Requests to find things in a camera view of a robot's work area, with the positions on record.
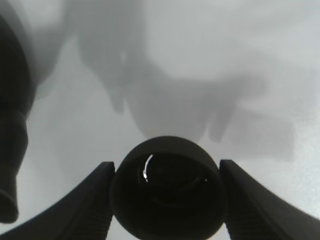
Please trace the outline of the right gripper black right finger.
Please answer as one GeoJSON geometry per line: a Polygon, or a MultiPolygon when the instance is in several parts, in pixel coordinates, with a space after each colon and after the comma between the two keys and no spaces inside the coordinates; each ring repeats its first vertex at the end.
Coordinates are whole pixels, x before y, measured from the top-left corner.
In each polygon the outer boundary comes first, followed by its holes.
{"type": "Polygon", "coordinates": [[[232,240],[318,240],[319,219],[269,191],[233,160],[219,172],[227,193],[228,234],[232,240]]]}

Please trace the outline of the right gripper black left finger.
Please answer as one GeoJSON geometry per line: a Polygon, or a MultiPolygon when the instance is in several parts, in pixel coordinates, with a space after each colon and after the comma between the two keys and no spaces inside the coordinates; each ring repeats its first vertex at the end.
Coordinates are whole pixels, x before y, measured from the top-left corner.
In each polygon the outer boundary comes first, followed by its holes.
{"type": "Polygon", "coordinates": [[[109,190],[113,162],[102,162],[51,207],[1,234],[2,240],[105,240],[113,213],[109,190]]]}

